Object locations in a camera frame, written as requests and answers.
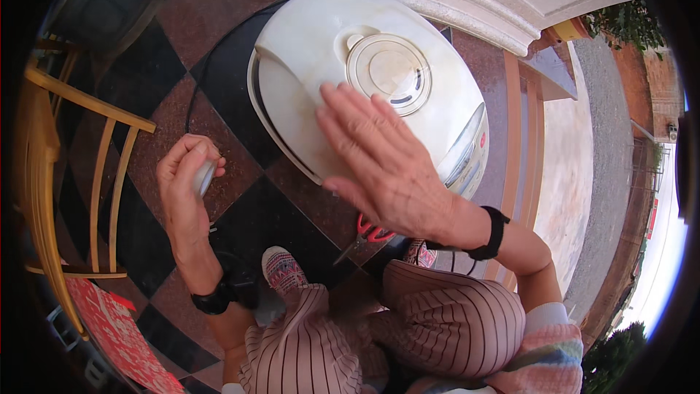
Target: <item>hand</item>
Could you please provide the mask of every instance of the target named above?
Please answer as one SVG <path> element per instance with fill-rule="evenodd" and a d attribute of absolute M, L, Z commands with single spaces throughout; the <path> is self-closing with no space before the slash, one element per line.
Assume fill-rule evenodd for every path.
<path fill-rule="evenodd" d="M 442 184 L 425 146 L 380 96 L 368 99 L 349 84 L 320 86 L 326 101 L 316 119 L 359 184 L 328 177 L 323 187 L 375 224 L 406 236 L 440 241 L 451 231 L 462 198 Z"/>
<path fill-rule="evenodd" d="M 195 248 L 202 244 L 209 245 L 209 216 L 193 188 L 195 174 L 207 159 L 217 162 L 214 176 L 221 177 L 226 160 L 211 139 L 186 134 L 163 157 L 155 171 L 165 212 L 165 231 L 176 260 L 195 255 Z"/>

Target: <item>black wristband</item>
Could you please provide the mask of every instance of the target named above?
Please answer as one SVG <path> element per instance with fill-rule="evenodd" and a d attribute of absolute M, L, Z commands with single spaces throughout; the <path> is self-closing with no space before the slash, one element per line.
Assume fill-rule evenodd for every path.
<path fill-rule="evenodd" d="M 502 214 L 500 210 L 489 206 L 482 206 L 482 208 L 487 211 L 491 217 L 491 237 L 489 238 L 489 243 L 477 249 L 466 251 L 470 258 L 477 261 L 493 259 L 498 255 L 498 249 L 501 247 L 501 242 L 503 241 L 503 227 L 510 222 L 510 218 Z"/>
<path fill-rule="evenodd" d="M 228 278 L 229 277 L 227 274 L 224 274 L 219 283 L 216 285 L 214 292 L 209 295 L 191 294 L 190 298 L 195 304 L 195 307 L 207 315 L 219 315 L 224 313 L 228 308 L 229 302 L 235 302 L 238 300 L 236 294 L 232 293 L 228 289 L 226 283 Z"/>

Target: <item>pink striped pants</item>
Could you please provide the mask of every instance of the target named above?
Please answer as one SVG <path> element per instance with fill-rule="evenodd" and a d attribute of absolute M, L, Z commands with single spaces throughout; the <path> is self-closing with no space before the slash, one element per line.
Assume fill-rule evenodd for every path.
<path fill-rule="evenodd" d="M 287 313 L 246 333 L 239 372 L 247 393 L 369 393 L 363 377 L 385 376 L 372 341 L 420 372 L 480 378 L 505 366 L 520 348 L 525 312 L 502 284 L 398 260 L 384 271 L 384 305 L 354 329 L 326 316 L 328 291 L 310 284 L 287 295 Z"/>

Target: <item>foot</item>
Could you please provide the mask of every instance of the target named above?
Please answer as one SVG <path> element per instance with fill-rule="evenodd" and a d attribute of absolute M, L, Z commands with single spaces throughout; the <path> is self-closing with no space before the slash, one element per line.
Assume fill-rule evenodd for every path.
<path fill-rule="evenodd" d="M 438 254 L 434 250 L 426 248 L 425 239 L 414 239 L 403 256 L 403 261 L 420 267 L 431 268 L 437 258 Z"/>
<path fill-rule="evenodd" d="M 283 298 L 301 285 L 309 284 L 292 254 L 278 246 L 270 247 L 262 254 L 262 275 L 270 287 Z"/>

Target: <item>gravel road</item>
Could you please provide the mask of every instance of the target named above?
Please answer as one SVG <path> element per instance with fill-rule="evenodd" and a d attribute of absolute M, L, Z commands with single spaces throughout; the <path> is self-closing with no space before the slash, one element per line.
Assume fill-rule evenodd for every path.
<path fill-rule="evenodd" d="M 600 37 L 573 42 L 586 80 L 593 122 L 593 193 L 583 249 L 564 304 L 581 322 L 613 261 L 625 221 L 632 131 L 615 59 Z"/>

